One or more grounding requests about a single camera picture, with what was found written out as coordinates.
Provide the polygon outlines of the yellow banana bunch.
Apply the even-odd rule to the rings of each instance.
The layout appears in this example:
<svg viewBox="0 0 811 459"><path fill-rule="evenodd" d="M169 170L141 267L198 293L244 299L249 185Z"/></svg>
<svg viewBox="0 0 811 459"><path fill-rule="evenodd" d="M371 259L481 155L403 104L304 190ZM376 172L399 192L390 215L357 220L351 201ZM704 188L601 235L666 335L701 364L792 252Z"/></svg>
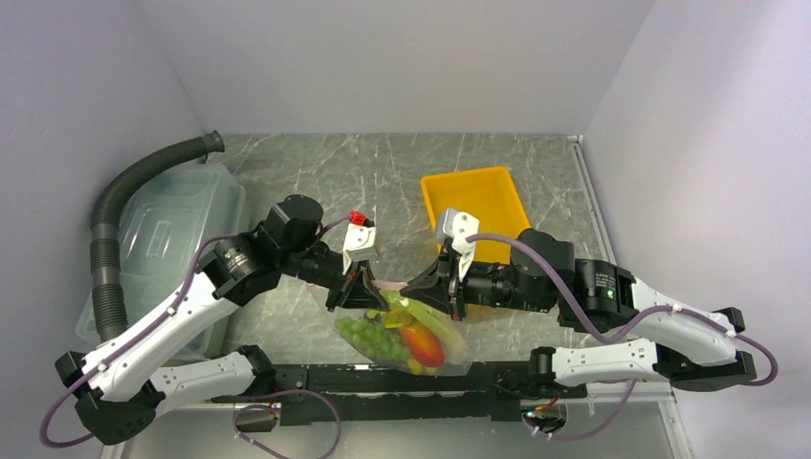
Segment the yellow banana bunch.
<svg viewBox="0 0 811 459"><path fill-rule="evenodd" d="M399 338L410 373L431 373L445 363L446 355L440 340L420 320L403 311L383 313L381 322L386 330Z"/></svg>

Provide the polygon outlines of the green grape bunch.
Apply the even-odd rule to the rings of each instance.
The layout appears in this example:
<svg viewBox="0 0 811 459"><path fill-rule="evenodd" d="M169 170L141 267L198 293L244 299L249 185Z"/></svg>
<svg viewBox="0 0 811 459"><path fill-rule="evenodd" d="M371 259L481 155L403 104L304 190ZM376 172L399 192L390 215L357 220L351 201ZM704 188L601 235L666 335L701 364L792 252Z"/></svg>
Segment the green grape bunch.
<svg viewBox="0 0 811 459"><path fill-rule="evenodd" d="M386 329L368 317L338 317L338 334L354 349L373 361L408 361L411 352L396 329Z"/></svg>

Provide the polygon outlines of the clear zip top bag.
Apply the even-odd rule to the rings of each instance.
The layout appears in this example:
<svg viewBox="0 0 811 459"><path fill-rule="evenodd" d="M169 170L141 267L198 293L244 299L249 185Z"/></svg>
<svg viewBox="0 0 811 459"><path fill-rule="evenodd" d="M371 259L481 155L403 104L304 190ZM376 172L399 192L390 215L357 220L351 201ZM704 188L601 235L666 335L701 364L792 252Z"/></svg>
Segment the clear zip top bag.
<svg viewBox="0 0 811 459"><path fill-rule="evenodd" d="M375 280L387 308L338 309L336 333L374 363L417 376L465 376L472 355L448 316L400 291L404 282Z"/></svg>

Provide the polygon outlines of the red mango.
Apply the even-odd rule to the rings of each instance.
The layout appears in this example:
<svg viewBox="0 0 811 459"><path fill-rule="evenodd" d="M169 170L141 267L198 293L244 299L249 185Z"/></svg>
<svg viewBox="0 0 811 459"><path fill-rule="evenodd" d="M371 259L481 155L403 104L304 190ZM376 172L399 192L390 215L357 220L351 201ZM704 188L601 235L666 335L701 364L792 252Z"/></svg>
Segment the red mango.
<svg viewBox="0 0 811 459"><path fill-rule="evenodd" d="M445 363L441 341L426 326L414 322L400 327L398 333L411 356L423 366L438 367Z"/></svg>

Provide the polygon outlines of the celery stalk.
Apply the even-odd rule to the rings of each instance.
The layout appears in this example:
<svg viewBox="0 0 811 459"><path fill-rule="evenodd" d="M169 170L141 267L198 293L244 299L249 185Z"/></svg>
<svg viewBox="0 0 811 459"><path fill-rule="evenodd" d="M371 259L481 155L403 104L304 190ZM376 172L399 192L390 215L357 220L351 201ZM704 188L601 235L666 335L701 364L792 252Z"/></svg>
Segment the celery stalk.
<svg viewBox="0 0 811 459"><path fill-rule="evenodd" d="M440 340L450 361L458 363L468 355L465 340L446 315L420 301L405 298L397 291L383 291L382 296L389 308L382 318L382 324L386 329L401 328L420 322Z"/></svg>

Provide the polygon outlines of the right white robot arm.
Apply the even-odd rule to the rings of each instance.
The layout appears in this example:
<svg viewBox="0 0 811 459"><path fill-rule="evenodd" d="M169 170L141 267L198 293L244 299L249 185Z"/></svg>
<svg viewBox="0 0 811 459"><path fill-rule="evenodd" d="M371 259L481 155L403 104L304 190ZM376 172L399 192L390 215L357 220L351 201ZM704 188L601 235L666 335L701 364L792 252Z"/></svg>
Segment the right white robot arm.
<svg viewBox="0 0 811 459"><path fill-rule="evenodd" d="M625 380L692 392L756 384L754 359L740 348L745 325L736 308L697 310L612 263L578 258L571 243L536 229L495 241L509 247L507 263L464 267L459 245L446 241L402 295L455 320L472 305L556 310L560 326L594 338L597 345L590 348L531 352L527 384L539 397L561 387Z"/></svg>

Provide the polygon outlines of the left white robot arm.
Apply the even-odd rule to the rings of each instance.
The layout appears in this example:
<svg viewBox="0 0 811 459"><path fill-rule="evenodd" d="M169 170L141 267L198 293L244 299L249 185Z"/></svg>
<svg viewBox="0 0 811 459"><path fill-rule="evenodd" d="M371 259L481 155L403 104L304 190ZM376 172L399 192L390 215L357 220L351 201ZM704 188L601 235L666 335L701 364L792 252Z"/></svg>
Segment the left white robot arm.
<svg viewBox="0 0 811 459"><path fill-rule="evenodd" d="M357 211L346 214L343 247L336 252L323 241L328 226L322 218L317 201L286 197L253 230L202 243L180 286L121 335L90 353L60 357L57 373L76 400L87 437L116 445L188 404L267 399L278 376L256 345L185 366L168 361L211 324L274 289L282 276L326 288L328 309L381 306L371 273L378 252L374 221Z"/></svg>

